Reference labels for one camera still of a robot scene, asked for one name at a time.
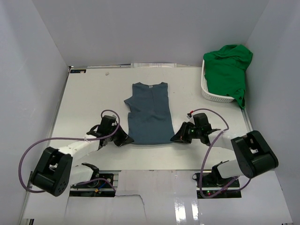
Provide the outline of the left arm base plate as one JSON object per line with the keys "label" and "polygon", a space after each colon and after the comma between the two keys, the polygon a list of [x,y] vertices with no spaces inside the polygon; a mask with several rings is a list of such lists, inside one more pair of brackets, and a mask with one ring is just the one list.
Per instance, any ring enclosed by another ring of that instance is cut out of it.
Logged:
{"label": "left arm base plate", "polygon": [[88,184],[73,185],[70,189],[70,197],[115,197],[113,186],[117,189],[118,186],[117,173],[100,173],[92,179],[101,178]]}

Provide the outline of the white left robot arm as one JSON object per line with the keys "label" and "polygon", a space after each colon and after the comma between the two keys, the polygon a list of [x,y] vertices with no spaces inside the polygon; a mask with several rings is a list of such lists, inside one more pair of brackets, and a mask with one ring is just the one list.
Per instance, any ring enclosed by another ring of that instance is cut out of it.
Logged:
{"label": "white left robot arm", "polygon": [[102,116],[100,124],[93,126],[85,138],[60,148],[47,147],[30,178],[31,183],[57,197],[68,186],[72,163],[100,150],[109,142],[121,147],[134,142],[113,116]]}

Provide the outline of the blue t shirt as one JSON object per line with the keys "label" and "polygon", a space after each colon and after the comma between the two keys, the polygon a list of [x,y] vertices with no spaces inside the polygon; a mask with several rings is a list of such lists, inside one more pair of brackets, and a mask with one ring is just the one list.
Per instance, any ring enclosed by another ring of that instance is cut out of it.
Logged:
{"label": "blue t shirt", "polygon": [[129,107],[128,134],[135,145],[171,143],[174,136],[169,108],[168,84],[132,85],[132,96],[124,103]]}

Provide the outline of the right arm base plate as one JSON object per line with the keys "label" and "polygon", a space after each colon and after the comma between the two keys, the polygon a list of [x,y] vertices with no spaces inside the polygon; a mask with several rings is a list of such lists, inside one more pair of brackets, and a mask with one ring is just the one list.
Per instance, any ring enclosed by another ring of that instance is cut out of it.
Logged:
{"label": "right arm base plate", "polygon": [[[226,178],[221,179],[220,181],[213,181],[210,175],[211,172],[204,172],[202,177],[202,192],[205,196],[212,196],[216,192],[222,189],[223,186],[227,185],[233,178]],[[200,193],[200,172],[196,172],[192,175],[192,180],[196,182],[196,191],[197,191],[197,198],[203,199]],[[239,180],[235,180],[230,186],[224,189],[220,194],[215,196],[215,199],[229,199],[229,198],[241,198],[242,194],[240,191],[240,183]]]}

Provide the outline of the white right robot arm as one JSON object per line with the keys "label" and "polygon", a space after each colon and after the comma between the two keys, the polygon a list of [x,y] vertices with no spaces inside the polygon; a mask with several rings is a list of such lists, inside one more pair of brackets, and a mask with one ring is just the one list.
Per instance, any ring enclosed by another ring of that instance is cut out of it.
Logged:
{"label": "white right robot arm", "polygon": [[237,136],[227,131],[213,129],[205,113],[189,114],[192,122],[183,122],[171,142],[190,144],[193,139],[200,140],[208,147],[232,150],[235,160],[214,165],[210,173],[196,175],[197,184],[224,186],[230,179],[246,176],[252,179],[279,165],[278,158],[259,131],[251,131]]}

